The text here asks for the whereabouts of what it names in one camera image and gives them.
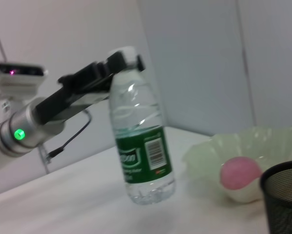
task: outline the pale green bowl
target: pale green bowl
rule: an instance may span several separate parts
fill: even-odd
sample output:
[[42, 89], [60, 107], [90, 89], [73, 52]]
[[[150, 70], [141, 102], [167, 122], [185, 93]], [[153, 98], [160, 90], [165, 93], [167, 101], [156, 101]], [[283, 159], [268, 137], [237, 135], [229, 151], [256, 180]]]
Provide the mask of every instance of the pale green bowl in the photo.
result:
[[[220, 184], [221, 166], [237, 156], [253, 158], [263, 172], [278, 163], [291, 161], [292, 127], [285, 129], [253, 127], [239, 134], [217, 134], [207, 142], [192, 146], [183, 160], [192, 179], [206, 179], [225, 190]], [[256, 193], [260, 192], [257, 185], [251, 189], [258, 190]], [[227, 194], [239, 202], [257, 199], [245, 197], [244, 193], [248, 194], [249, 188], [248, 192], [241, 189], [235, 193], [238, 193], [237, 196]]]

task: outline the table surface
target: table surface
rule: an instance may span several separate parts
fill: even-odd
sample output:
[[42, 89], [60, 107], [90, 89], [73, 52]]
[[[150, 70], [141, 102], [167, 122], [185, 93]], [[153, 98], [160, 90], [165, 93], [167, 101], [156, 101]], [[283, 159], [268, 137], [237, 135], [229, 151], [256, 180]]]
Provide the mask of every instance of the table surface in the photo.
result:
[[166, 127], [176, 193], [139, 206], [111, 148], [0, 195], [0, 234], [267, 234], [262, 201], [233, 203], [192, 182], [184, 153], [208, 137]]

